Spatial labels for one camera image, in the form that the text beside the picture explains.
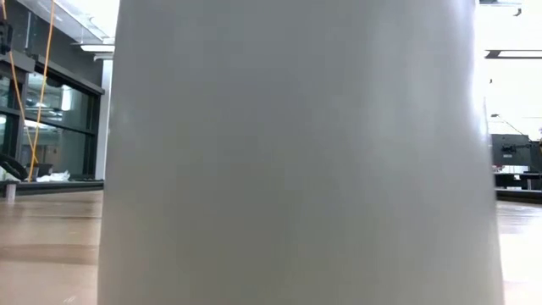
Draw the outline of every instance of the ceiling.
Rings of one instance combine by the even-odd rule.
[[[18,0],[49,20],[51,0]],[[79,43],[114,41],[119,0],[55,0],[55,26]]]

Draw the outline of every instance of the white cylinder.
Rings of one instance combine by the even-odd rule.
[[[99,305],[499,305],[474,1],[120,5]]]

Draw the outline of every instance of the orange rope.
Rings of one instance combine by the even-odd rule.
[[[49,20],[49,37],[47,38],[47,49],[45,51],[45,65],[43,67],[43,82],[41,84],[40,103],[37,105],[36,136],[34,137],[34,146],[32,147],[32,161],[30,162],[30,173],[28,176],[29,182],[32,181],[32,173],[34,172],[34,160],[36,159],[37,138],[40,135],[41,106],[43,104],[43,95],[45,94],[45,84],[47,81],[47,68],[49,66],[49,52],[51,51],[51,38],[53,37],[54,6],[55,6],[54,0],[51,0],[51,19]]]
[[[2,0],[2,13],[3,13],[3,19],[8,20],[8,12],[6,10],[6,1],[5,0]],[[20,114],[21,114],[21,117],[23,118],[22,120],[24,122],[25,121],[25,107],[23,107],[23,102],[21,101],[21,97],[20,97],[19,82],[17,81],[17,74],[15,73],[14,54],[13,54],[13,52],[11,50],[9,51],[9,60],[11,62],[11,74],[12,74],[12,76],[14,78],[15,93],[16,93],[16,97],[17,97],[17,103],[19,104]],[[28,136],[28,143],[30,144],[30,148],[32,149],[32,152],[34,152],[34,147],[32,146],[32,139],[30,137],[30,130],[28,129],[28,127],[26,128],[26,136]],[[36,156],[34,156],[34,153],[32,153],[32,157],[36,160],[36,163],[37,163],[38,161],[37,161]]]

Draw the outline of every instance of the wooden floor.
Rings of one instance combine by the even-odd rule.
[[[542,206],[500,202],[507,305],[541,304]],[[102,193],[0,202],[0,304],[96,305]]]

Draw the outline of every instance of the yellow cable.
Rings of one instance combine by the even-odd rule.
[[[5,0],[2,0],[2,13],[3,13],[3,19],[7,21],[8,20],[8,12],[6,10],[6,1]],[[12,76],[14,78],[15,93],[16,93],[16,97],[17,97],[17,103],[19,104],[21,119],[23,120],[23,122],[25,122],[25,108],[23,107],[23,103],[21,102],[21,98],[20,98],[19,82],[17,81],[17,74],[15,73],[14,54],[13,54],[13,52],[11,50],[9,51],[9,60],[11,61],[11,74],[12,74]],[[28,136],[28,143],[30,145],[30,149],[33,152],[34,147],[32,146],[32,139],[30,138],[30,130],[28,129],[28,127],[26,128],[26,136]]]
[[[51,19],[49,20],[49,37],[47,38],[47,49],[45,51],[45,65],[43,67],[43,82],[41,84],[40,103],[37,104],[36,136],[34,137],[34,147],[32,148],[32,161],[30,162],[30,173],[28,176],[29,182],[32,182],[32,173],[34,172],[34,160],[36,159],[37,138],[40,134],[41,106],[43,104],[43,95],[45,94],[45,84],[47,81],[47,68],[49,65],[49,51],[51,51],[51,38],[53,37],[54,6],[55,6],[54,0],[51,0]]]

